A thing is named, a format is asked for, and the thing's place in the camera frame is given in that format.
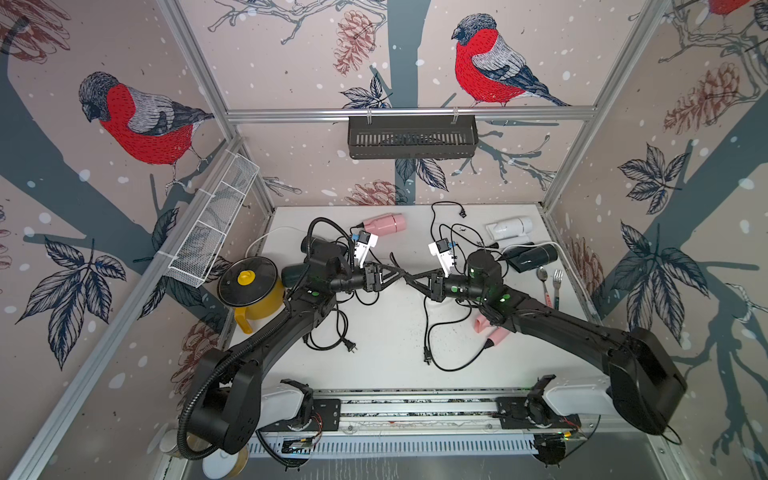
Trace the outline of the pink hair dryer near arm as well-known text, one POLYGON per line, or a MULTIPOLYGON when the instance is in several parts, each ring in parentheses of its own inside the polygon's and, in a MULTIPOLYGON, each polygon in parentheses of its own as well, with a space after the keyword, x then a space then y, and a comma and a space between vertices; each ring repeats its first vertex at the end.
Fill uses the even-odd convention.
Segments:
POLYGON ((481 351, 498 346, 510 334, 508 329, 492 325, 482 314, 479 314, 473 321, 473 329, 477 334, 485 336, 481 351))

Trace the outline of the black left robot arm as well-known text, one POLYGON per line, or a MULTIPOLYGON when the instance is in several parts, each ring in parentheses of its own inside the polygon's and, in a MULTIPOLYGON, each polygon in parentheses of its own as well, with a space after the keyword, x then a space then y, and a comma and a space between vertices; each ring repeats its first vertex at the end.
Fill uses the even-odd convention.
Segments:
POLYGON ((265 376, 297 341, 336 308, 339 292, 379 292, 405 276, 399 267, 376 262, 359 266, 352 246, 305 238, 300 279, 280 313, 245 341, 212 349, 199 360, 178 419, 182 457, 200 460, 217 450, 238 453, 262 428, 284 421, 298 429, 311 424, 314 392, 284 379, 266 388, 265 376))

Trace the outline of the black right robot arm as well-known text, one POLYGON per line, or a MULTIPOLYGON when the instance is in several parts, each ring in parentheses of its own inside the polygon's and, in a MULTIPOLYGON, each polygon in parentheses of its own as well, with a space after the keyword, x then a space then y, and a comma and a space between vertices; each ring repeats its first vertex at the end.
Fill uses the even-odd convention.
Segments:
POLYGON ((687 383, 650 330, 630 331, 591 324, 553 309, 504 283, 501 267, 486 250, 469 257, 465 274, 434 269, 406 273, 406 283, 435 302, 471 301, 492 325, 546 341, 608 376, 608 396, 617 413, 636 429, 663 434, 687 383))

